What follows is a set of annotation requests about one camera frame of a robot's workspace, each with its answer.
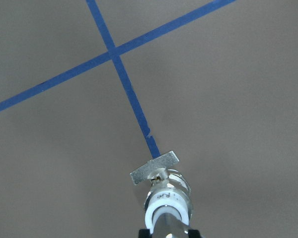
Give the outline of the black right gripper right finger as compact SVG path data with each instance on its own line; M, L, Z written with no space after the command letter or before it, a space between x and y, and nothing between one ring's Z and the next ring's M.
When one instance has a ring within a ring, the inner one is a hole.
M199 230L188 230L188 238L202 238Z

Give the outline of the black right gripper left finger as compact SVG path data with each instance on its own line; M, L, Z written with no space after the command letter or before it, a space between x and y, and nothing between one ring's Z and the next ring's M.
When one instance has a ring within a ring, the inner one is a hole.
M139 230L138 238L151 238L150 230Z

